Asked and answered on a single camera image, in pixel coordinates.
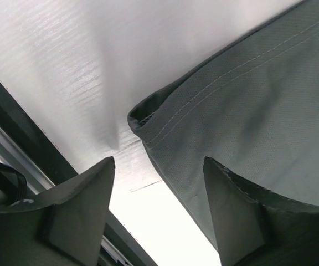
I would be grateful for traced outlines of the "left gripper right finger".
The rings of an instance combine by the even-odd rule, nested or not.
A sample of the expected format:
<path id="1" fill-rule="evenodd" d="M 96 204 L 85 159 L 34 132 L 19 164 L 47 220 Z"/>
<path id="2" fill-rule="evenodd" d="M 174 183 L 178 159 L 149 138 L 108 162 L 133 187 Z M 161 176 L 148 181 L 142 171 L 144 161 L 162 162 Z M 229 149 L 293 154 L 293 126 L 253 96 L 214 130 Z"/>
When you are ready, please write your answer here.
<path id="1" fill-rule="evenodd" d="M 319 265 L 319 206 L 279 195 L 210 157 L 203 173 L 222 265 Z"/>

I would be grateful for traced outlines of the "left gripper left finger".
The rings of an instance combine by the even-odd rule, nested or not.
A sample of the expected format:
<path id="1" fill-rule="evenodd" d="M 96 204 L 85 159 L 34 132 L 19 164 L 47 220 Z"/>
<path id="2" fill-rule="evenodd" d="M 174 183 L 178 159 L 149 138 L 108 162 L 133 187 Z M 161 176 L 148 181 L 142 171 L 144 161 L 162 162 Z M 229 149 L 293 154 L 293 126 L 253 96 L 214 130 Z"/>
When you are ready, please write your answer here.
<path id="1" fill-rule="evenodd" d="M 28 199 L 0 206 L 0 265 L 97 265 L 115 177 L 107 157 Z"/>

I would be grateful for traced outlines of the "dark grey t shirt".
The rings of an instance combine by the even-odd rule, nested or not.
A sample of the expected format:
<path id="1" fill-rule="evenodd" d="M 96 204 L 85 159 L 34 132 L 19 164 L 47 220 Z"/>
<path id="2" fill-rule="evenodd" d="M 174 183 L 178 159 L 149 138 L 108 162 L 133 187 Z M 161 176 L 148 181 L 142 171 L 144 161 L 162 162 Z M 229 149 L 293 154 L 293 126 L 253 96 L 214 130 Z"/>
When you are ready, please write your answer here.
<path id="1" fill-rule="evenodd" d="M 128 124 L 211 244 L 205 157 L 319 206 L 319 1 L 303 1 L 154 92 Z"/>

